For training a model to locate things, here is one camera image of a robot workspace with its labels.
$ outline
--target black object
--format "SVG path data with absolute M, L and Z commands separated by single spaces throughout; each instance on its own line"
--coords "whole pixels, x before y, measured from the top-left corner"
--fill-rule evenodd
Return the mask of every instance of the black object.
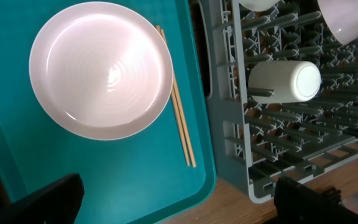
M 70 174 L 54 183 L 3 207 L 0 223 L 74 223 L 84 196 L 79 174 Z
M 341 191 L 335 188 L 319 195 L 291 178 L 277 181 L 274 205 L 278 217 L 268 223 L 357 223 L 358 214 L 340 205 Z

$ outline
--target dish rack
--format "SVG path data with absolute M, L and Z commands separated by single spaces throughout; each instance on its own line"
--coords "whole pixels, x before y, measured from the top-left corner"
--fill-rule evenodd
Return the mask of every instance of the dish rack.
M 253 12 L 239 0 L 199 1 L 207 38 L 207 97 L 218 176 L 255 203 L 273 198 L 275 181 L 305 183 L 358 158 L 358 39 L 341 45 L 316 1 L 280 1 Z M 261 105 L 247 88 L 252 67 L 306 60 L 321 70 L 321 89 L 304 103 Z

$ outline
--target pair of chopsticks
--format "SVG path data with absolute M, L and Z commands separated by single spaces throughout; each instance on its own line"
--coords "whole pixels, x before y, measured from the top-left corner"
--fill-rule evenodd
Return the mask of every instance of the pair of chopsticks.
M 164 30 L 161 29 L 160 26 L 158 25 L 155 28 L 162 36 L 165 43 L 167 43 Z M 197 166 L 196 159 L 194 158 L 193 147 L 191 146 L 189 131 L 187 129 L 185 113 L 183 112 L 183 105 L 181 104 L 178 83 L 177 83 L 177 79 L 175 78 L 175 74 L 173 74 L 173 88 L 171 92 L 171 98 L 173 103 L 173 109 L 175 110 L 175 116 L 177 118 L 177 123 L 180 133 L 180 141 L 181 141 L 181 145 L 183 146 L 183 152 L 185 153 L 187 166 L 190 166 L 190 161 L 189 161 L 189 155 L 190 155 L 191 163 L 193 167 L 196 167 Z

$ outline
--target wooden table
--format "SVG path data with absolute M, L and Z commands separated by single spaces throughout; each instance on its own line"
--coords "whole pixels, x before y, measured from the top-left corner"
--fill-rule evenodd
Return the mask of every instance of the wooden table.
M 342 190 L 343 198 L 358 193 L 358 159 L 306 183 L 306 186 L 317 192 L 335 187 Z M 215 190 L 207 201 L 164 224 L 253 224 L 263 223 L 276 215 L 272 200 L 254 204 L 240 191 L 218 179 Z

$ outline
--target dishware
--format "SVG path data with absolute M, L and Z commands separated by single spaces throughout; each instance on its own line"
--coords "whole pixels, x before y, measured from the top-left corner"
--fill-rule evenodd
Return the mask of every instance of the dishware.
M 161 34 L 162 38 L 164 39 L 165 43 L 167 43 L 167 39 L 165 38 L 164 30 L 160 28 L 160 26 L 156 26 L 157 31 Z M 175 116 L 178 123 L 179 133 L 180 133 L 180 140 L 183 146 L 183 152 L 185 153 L 185 159 L 187 166 L 190 165 L 188 153 L 190 154 L 191 164 L 193 167 L 196 167 L 196 159 L 194 157 L 193 146 L 191 146 L 189 130 L 187 128 L 185 112 L 183 111 L 183 105 L 181 103 L 181 98 L 179 94 L 179 88 L 177 79 L 175 78 L 175 74 L 173 75 L 173 90 L 172 90 L 172 103 L 173 109 L 175 110 Z
M 358 0 L 318 0 L 324 20 L 341 44 L 358 38 Z
M 251 71 L 249 88 L 273 90 L 271 97 L 252 96 L 259 103 L 294 103 L 311 100 L 318 92 L 321 76 L 311 62 L 260 62 Z
M 34 40 L 33 91 L 61 127 L 121 139 L 149 126 L 171 94 L 173 66 L 154 26 L 117 4 L 86 2 L 54 15 Z
M 273 7 L 280 0 L 240 0 L 240 4 L 255 12 L 266 11 Z

